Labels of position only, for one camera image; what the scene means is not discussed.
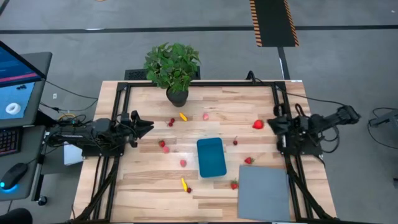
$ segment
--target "green leaves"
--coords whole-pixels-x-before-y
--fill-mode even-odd
[[[198,71],[199,52],[190,45],[164,43],[153,47],[145,57],[147,79],[160,88],[173,92],[188,90],[192,76]]]

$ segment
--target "black plant pot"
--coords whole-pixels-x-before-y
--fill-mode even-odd
[[[188,98],[188,90],[187,91],[176,91],[173,93],[170,88],[166,91],[166,96],[172,102],[172,104],[176,107],[182,107],[187,102]]]

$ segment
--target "keyboard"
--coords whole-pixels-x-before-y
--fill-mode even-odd
[[[21,149],[22,128],[0,130],[0,156],[17,153]]]

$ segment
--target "blue container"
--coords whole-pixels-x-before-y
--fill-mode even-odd
[[[220,138],[199,139],[197,142],[199,172],[202,177],[226,174],[223,142]]]

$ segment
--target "potted plant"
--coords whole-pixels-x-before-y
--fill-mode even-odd
[[[187,102],[189,83],[198,71],[198,54],[189,45],[165,43],[153,47],[145,57],[147,79],[167,89],[167,98],[174,106],[181,107]]]

